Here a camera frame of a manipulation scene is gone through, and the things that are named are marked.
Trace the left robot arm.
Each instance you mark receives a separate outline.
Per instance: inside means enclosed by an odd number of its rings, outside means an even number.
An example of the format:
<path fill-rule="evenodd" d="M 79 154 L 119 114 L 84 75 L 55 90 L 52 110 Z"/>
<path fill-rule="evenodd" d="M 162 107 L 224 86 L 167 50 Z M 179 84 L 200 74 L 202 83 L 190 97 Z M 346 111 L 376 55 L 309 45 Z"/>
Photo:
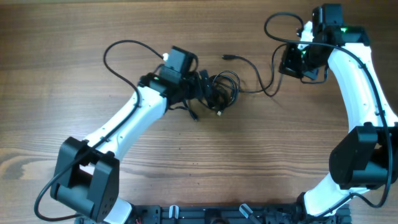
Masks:
<path fill-rule="evenodd" d="M 84 140 L 60 146 L 50 196 L 93 223 L 129 223 L 133 204 L 119 198 L 120 162 L 139 136 L 172 105 L 203 96 L 204 70 L 198 57 L 173 46 L 164 63 L 140 78 L 129 101 Z"/>

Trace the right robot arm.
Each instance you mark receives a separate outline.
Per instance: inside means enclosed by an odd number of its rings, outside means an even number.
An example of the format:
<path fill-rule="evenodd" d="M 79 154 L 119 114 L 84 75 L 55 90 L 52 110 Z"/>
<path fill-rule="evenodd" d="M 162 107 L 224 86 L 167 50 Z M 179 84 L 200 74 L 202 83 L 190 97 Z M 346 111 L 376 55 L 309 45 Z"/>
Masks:
<path fill-rule="evenodd" d="M 343 21 L 340 4 L 324 4 L 288 40 L 281 74 L 315 84 L 323 68 L 338 82 L 348 117 L 348 135 L 332 150 L 327 176 L 303 194 L 307 219 L 332 216 L 352 198 L 382 189 L 385 202 L 397 180 L 397 116 L 377 79 L 369 37 Z"/>

